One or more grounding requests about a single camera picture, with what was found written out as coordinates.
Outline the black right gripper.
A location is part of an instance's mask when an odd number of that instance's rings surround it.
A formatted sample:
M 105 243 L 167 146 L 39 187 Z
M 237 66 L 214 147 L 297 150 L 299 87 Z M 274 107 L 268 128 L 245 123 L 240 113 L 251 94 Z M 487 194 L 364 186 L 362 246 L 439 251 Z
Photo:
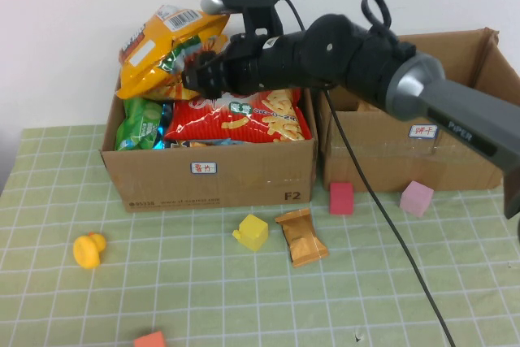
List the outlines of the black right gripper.
M 306 87 L 309 74 L 301 65 L 303 32 L 253 40 L 232 38 L 223 53 L 202 50 L 184 67 L 186 89 L 200 95 L 237 95 Z M 223 65 L 211 62 L 223 60 Z

